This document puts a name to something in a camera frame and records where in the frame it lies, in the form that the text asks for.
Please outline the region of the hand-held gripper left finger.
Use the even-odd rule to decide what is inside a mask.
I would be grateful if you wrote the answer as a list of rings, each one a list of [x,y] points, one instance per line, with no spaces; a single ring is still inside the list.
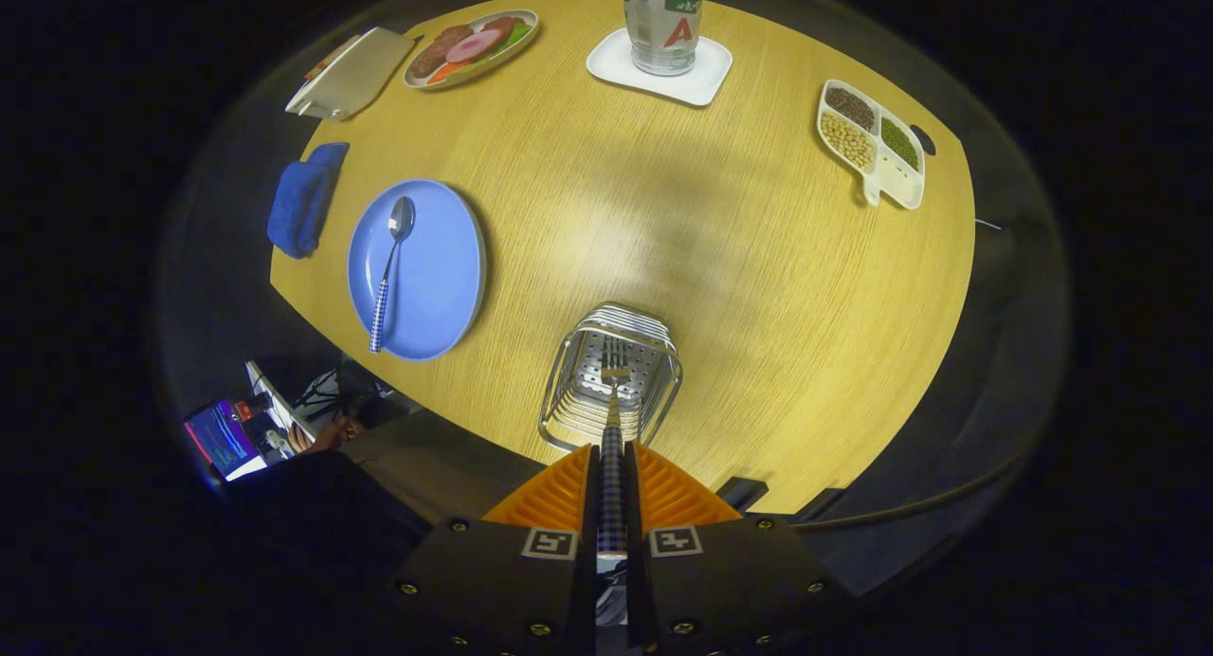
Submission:
[[[389,605],[425,655],[594,651],[600,454],[583,445],[479,518],[438,523],[389,574]]]

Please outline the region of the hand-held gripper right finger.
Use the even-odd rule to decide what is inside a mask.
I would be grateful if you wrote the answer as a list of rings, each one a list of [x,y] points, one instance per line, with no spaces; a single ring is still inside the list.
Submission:
[[[787,521],[746,517],[653,447],[625,445],[630,639],[649,655],[788,655],[839,583]]]

